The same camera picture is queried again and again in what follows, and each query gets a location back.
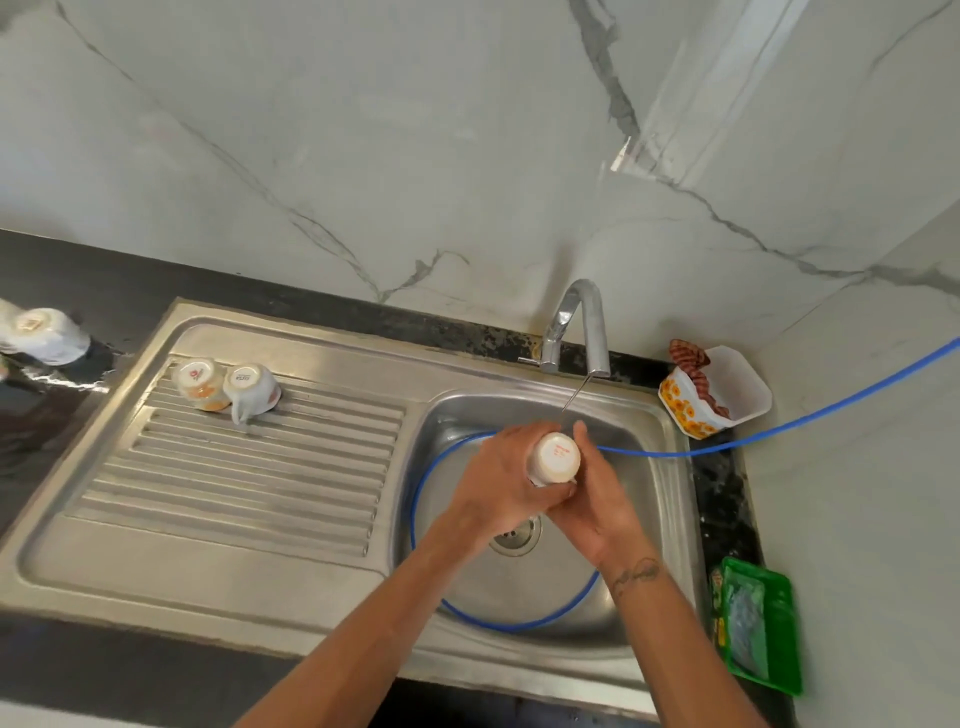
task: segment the green tray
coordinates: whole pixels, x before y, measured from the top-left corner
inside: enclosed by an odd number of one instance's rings
[[[766,625],[767,672],[763,679],[736,663],[731,654],[730,594],[731,581],[737,575],[746,576],[763,584],[763,621]],[[793,608],[793,589],[790,580],[781,573],[748,564],[728,556],[710,575],[713,608],[713,642],[727,669],[734,675],[766,685],[789,695],[800,695],[804,681],[800,673],[800,653],[797,648],[797,620]]]

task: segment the sink drain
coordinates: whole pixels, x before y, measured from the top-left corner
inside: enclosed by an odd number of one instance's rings
[[[540,540],[540,516],[528,519],[516,528],[495,536],[490,548],[504,556],[522,556],[530,553]]]

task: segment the sunflower pattern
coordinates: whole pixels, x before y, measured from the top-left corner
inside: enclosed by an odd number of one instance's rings
[[[660,399],[670,408],[680,429],[687,435],[697,440],[703,440],[717,431],[717,428],[713,425],[694,419],[697,412],[690,400],[681,399],[680,387],[676,382],[669,378],[665,379],[660,383],[659,391]]]

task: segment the person's right arm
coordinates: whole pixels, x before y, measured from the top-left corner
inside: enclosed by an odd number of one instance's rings
[[[607,583],[660,721],[667,728],[767,728],[713,649],[582,422],[573,437],[583,462],[577,491],[547,514]]]

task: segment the black countertop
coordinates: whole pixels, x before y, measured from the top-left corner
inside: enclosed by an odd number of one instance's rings
[[[0,297],[59,308],[106,346],[97,386],[47,386],[24,408],[0,398],[0,534],[30,499],[72,437],[150,338],[176,297],[307,324],[375,334],[505,361],[529,357],[538,337],[262,280],[0,231]],[[656,388],[670,365],[611,352],[613,377]],[[561,370],[582,375],[583,347],[564,345]],[[721,433],[696,448],[723,442]],[[707,571],[724,556],[759,563],[742,474],[733,452],[692,458]],[[228,726],[296,663],[119,626],[0,612],[0,699],[169,728]],[[743,682],[774,726],[793,724],[780,693]],[[455,726],[638,726],[628,718],[489,692],[398,679],[374,720]]]

